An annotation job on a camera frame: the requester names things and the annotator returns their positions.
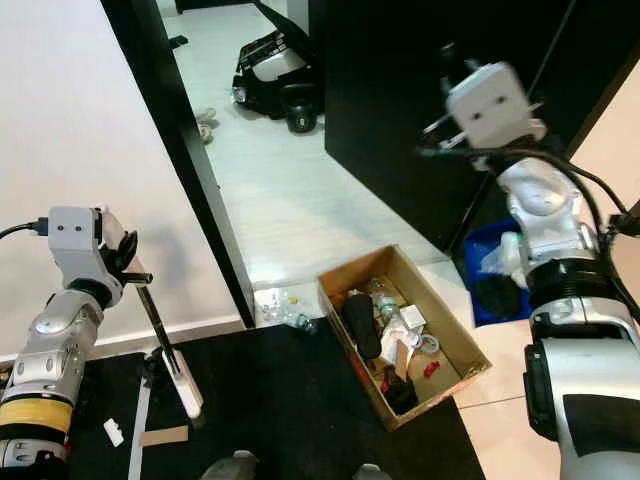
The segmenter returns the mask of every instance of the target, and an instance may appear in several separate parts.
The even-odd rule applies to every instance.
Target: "shoe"
[[[213,141],[213,129],[209,125],[198,123],[198,130],[200,130],[202,143],[208,145]]]
[[[216,109],[212,107],[203,108],[201,110],[196,110],[194,115],[198,123],[204,123],[211,126],[213,118],[216,116]]]

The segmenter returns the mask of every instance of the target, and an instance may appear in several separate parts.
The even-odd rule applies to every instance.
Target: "open cardboard box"
[[[402,415],[391,409],[380,391],[380,369],[376,365],[381,360],[370,362],[372,368],[367,366],[338,313],[342,311],[347,292],[362,289],[372,277],[390,281],[391,288],[404,300],[402,303],[416,305],[427,320],[425,333],[435,335],[440,341],[439,353],[426,355],[417,351],[409,362],[407,375],[413,381],[419,403]],[[320,301],[331,325],[387,430],[395,430],[426,412],[491,367],[465,328],[397,246],[382,248],[326,272],[320,275],[319,282]],[[426,378],[424,369],[433,361],[439,362],[440,368]]]

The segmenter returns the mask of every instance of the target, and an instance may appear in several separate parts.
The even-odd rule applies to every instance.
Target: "white wall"
[[[166,324],[242,328],[98,0],[0,3],[0,59],[0,226],[108,203],[139,231]],[[46,238],[0,241],[0,355],[21,349],[60,280]],[[106,313],[100,338],[149,328],[131,286]]]
[[[309,0],[287,0],[287,17],[309,33]]]
[[[596,125],[573,156],[573,162],[604,179],[627,207],[640,199],[640,62],[636,64]],[[603,219],[613,203],[592,187]],[[620,276],[640,301],[640,240],[618,236],[613,259]]]

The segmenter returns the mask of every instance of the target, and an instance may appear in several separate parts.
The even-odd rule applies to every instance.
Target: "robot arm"
[[[599,236],[580,221],[584,188],[544,152],[529,153],[546,129],[507,64],[474,68],[447,94],[461,133],[433,141],[438,125],[428,127],[431,148],[422,153],[475,158],[476,169],[495,174],[522,229],[532,428],[558,442],[564,480],[640,478],[640,338]],[[450,150],[462,140],[472,149]]]
[[[106,208],[52,208],[48,238],[64,290],[31,324],[0,400],[3,475],[31,471],[55,478],[103,311],[120,301],[127,282],[151,281],[135,259],[135,232],[124,232]],[[129,265],[137,271],[125,272]]]

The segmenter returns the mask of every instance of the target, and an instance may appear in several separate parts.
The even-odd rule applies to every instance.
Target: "black machine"
[[[233,97],[239,105],[286,118],[289,130],[305,133],[316,126],[322,113],[322,72],[308,35],[288,18],[253,2],[276,31],[240,49]]]

